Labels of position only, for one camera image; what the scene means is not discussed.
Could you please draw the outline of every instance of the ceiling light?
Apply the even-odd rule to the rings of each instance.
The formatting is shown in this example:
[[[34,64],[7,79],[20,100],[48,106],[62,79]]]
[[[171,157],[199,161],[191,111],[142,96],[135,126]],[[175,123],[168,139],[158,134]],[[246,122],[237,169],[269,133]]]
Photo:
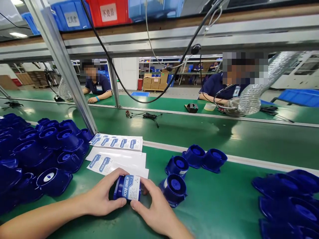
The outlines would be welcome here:
[[[15,37],[21,37],[21,38],[27,37],[27,35],[21,34],[21,33],[10,33],[10,35],[13,35],[13,36],[15,36]]]
[[[21,0],[11,0],[14,5],[22,5],[24,4]]]

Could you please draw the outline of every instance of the id badge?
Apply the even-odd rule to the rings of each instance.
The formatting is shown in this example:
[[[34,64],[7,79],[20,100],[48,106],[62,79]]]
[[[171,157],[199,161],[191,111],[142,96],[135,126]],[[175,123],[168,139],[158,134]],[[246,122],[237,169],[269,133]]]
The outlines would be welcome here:
[[[239,91],[240,91],[240,86],[236,86],[234,93],[233,93],[233,97],[238,97]]]

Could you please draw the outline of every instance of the flexible aluminum duct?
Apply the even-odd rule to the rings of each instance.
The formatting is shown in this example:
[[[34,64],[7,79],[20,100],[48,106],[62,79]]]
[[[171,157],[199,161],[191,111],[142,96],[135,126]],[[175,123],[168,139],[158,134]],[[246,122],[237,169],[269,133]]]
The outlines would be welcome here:
[[[67,86],[64,83],[63,78],[61,78],[60,84],[57,88],[57,93],[58,93],[59,97],[61,99],[65,100],[66,102],[72,100],[72,96],[71,96],[70,92],[68,91]]]
[[[268,84],[249,85],[240,95],[238,111],[251,115],[260,110],[260,96],[293,64],[302,51],[283,51],[273,57],[268,66]]]

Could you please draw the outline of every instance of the pallet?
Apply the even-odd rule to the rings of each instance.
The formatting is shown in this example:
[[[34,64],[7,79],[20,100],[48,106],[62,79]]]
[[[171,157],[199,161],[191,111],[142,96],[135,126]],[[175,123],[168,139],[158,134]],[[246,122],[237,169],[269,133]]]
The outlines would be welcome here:
[[[33,88],[35,89],[46,89],[46,88],[49,88],[50,86],[34,86]]]
[[[156,93],[157,91],[164,91],[164,90],[154,90],[154,89],[143,89],[143,91],[154,91],[154,93]]]

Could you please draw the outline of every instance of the forearm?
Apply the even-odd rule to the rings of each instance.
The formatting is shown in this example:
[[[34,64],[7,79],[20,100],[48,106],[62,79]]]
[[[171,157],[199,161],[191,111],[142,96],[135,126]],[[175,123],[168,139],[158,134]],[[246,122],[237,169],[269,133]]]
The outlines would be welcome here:
[[[0,226],[1,239],[44,239],[67,222],[85,215],[81,197],[46,205]]]
[[[112,91],[107,91],[107,92],[105,92],[97,97],[99,98],[99,100],[104,100],[104,99],[107,99],[111,96],[112,96]]]
[[[178,220],[167,235],[170,239],[194,239],[188,229]]]
[[[210,96],[208,94],[204,95],[204,93],[200,93],[199,94],[199,99],[200,100],[206,100],[206,101],[209,101],[209,102],[214,102],[214,97],[212,97],[212,96]],[[218,103],[218,104],[224,105],[224,104],[226,104],[227,100],[215,98],[215,102]]]

